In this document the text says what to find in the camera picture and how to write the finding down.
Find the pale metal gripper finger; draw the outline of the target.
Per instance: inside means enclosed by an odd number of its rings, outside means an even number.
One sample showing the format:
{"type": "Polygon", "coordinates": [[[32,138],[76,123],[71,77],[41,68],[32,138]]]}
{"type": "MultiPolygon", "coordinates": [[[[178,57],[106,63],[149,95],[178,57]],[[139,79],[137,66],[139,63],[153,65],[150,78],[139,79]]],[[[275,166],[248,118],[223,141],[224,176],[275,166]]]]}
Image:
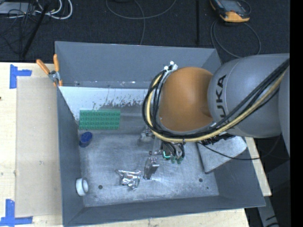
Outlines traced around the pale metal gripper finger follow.
{"type": "Polygon", "coordinates": [[[147,158],[144,166],[144,179],[150,180],[152,175],[156,173],[158,167],[160,166],[158,159],[156,157],[147,158]]]}
{"type": "Polygon", "coordinates": [[[154,135],[150,129],[145,129],[141,132],[138,139],[138,146],[151,144],[154,141],[154,135]]]}

